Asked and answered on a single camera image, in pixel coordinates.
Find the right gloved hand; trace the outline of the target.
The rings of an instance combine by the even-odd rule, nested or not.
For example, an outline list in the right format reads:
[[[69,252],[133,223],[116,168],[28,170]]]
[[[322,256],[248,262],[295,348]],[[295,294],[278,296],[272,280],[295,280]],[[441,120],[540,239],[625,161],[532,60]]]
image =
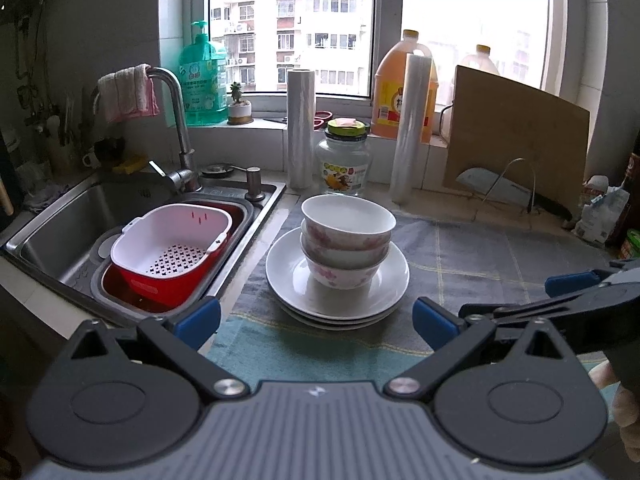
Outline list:
[[[638,464],[640,453],[639,402],[634,394],[618,380],[610,362],[603,361],[589,371],[593,383],[603,389],[617,385],[612,401],[613,419],[620,430],[625,452],[629,459]]]

